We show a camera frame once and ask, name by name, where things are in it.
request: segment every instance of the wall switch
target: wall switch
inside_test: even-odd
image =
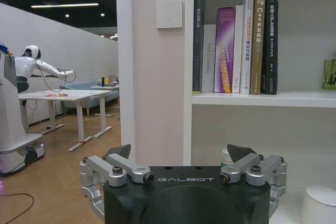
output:
[[[182,0],[156,1],[156,27],[182,28]]]

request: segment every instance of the bolt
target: bolt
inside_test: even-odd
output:
[[[149,185],[154,181],[154,175],[151,173],[147,173],[144,177],[143,177],[143,183],[145,185]]]
[[[220,174],[219,176],[219,180],[224,184],[228,184],[231,180],[230,178],[230,175],[228,175],[227,173],[223,173],[223,174]]]
[[[259,165],[253,165],[251,166],[251,172],[254,174],[260,174],[261,173],[261,167]]]
[[[115,166],[112,169],[113,174],[122,174],[122,168],[120,166]]]

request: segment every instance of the ceiling light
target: ceiling light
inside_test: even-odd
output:
[[[97,6],[98,3],[87,4],[65,4],[65,5],[32,5],[32,8],[55,8],[55,7],[79,7],[79,6]]]

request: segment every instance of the blue sofa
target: blue sofa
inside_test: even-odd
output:
[[[64,89],[78,89],[78,90],[98,90],[90,88],[91,86],[96,86],[96,81],[88,81],[83,83],[71,84],[67,83]],[[105,102],[111,101],[113,99],[119,98],[119,91],[113,90],[111,93],[105,96]],[[86,109],[87,115],[89,115],[89,109],[99,105],[99,97],[89,97],[83,100],[82,106]],[[64,107],[66,108],[76,108],[75,102],[64,102]]]

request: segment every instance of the green object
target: green object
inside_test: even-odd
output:
[[[322,89],[336,90],[336,59],[324,62]]]

